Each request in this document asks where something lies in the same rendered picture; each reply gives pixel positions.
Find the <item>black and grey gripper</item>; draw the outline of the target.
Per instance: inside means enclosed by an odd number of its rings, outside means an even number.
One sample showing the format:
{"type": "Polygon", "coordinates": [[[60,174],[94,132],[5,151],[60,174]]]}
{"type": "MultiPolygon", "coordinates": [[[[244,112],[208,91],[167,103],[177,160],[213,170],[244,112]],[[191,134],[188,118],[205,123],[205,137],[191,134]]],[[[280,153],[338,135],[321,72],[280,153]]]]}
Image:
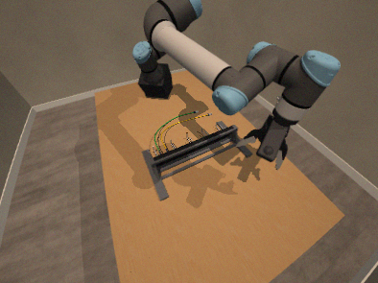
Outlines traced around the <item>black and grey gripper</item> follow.
{"type": "MultiPolygon", "coordinates": [[[[276,109],[274,107],[273,111],[272,111],[272,116],[269,115],[268,119],[267,119],[267,123],[263,125],[262,129],[260,130],[252,130],[248,133],[248,135],[246,137],[244,137],[241,141],[238,142],[238,144],[236,145],[237,148],[241,148],[241,146],[245,146],[247,143],[255,143],[256,139],[258,138],[258,140],[260,141],[260,143],[262,142],[264,136],[265,136],[265,133],[272,121],[273,118],[275,118],[285,124],[285,125],[290,125],[290,126],[293,126],[293,125],[296,125],[298,121],[290,121],[290,120],[287,120],[283,117],[281,117],[277,112],[276,112],[276,109]],[[274,116],[273,116],[274,115],[274,116]]],[[[287,151],[288,151],[288,146],[286,144],[286,140],[284,139],[283,142],[282,142],[282,145],[278,151],[278,154],[276,156],[276,160],[275,160],[275,168],[276,170],[279,170],[279,168],[281,167],[281,164],[287,154],[287,151]]]]}

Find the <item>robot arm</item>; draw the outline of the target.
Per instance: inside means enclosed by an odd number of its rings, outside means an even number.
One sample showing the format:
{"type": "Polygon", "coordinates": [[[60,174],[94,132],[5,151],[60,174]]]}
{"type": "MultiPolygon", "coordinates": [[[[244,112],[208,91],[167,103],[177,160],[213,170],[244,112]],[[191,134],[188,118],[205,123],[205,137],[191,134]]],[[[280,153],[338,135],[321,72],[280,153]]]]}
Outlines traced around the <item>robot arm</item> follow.
{"type": "MultiPolygon", "coordinates": [[[[336,58],[320,51],[298,56],[262,41],[248,53],[247,65],[237,71],[182,34],[201,14],[201,0],[158,0],[150,5],[144,17],[150,43],[140,41],[132,50],[145,82],[162,78],[157,61],[167,54],[213,91],[212,100],[222,113],[236,114],[275,82],[285,87],[277,96],[276,112],[299,121],[341,68],[336,58]]],[[[273,118],[256,155],[273,162],[289,126],[273,118]]]]}

